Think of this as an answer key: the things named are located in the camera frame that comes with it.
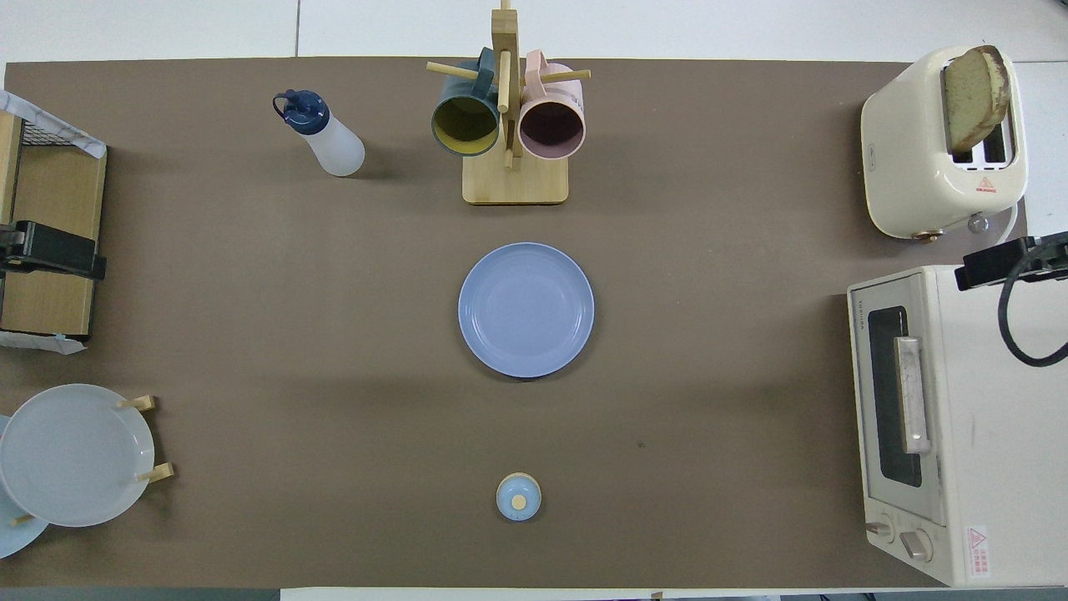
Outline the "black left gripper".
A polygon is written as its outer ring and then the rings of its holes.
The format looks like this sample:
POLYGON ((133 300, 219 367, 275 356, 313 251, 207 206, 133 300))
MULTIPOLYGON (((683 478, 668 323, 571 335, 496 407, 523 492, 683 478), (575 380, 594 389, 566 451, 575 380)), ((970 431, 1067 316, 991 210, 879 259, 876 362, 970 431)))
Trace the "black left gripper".
POLYGON ((16 273, 49 271, 91 280, 103 280, 107 269, 96 240, 31 220, 16 221, 15 227, 1 225, 3 276, 14 270, 14 262, 16 273))

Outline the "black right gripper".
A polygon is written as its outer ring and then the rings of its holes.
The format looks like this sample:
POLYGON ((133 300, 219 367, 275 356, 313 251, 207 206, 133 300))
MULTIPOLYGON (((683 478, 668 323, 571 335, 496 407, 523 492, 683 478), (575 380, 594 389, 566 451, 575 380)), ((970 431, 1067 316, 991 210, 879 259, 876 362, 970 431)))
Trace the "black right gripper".
POLYGON ((1015 239, 978 250, 962 258, 956 270, 959 290, 971 290, 985 285, 1003 284, 1018 260, 1025 258, 1027 251, 1037 251, 1036 270, 1042 276, 1067 276, 1067 232, 1045 235, 1037 239, 1015 239))

